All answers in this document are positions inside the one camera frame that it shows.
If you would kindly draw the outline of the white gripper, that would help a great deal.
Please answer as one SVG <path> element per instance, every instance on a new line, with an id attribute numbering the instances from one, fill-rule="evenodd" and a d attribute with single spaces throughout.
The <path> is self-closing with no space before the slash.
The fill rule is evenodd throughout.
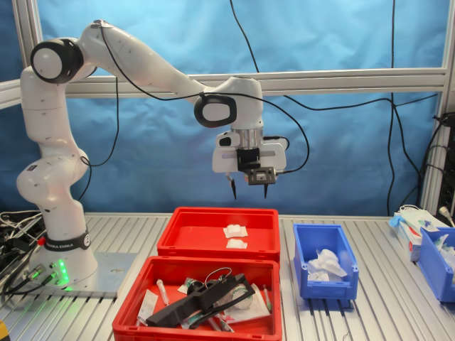
<path id="1" fill-rule="evenodd" d="M 266 140 L 259 147 L 259 161 L 261 167 L 274 167 L 277 171 L 282 171 L 287 166 L 286 159 L 286 140 Z M 237 198 L 235 180 L 230 176 L 237 169 L 237 151 L 235 147 L 216 147 L 213 152 L 213 171 L 225 173 L 230 183 L 234 198 Z M 264 198 L 267 199 L 268 184 L 264 185 Z"/>

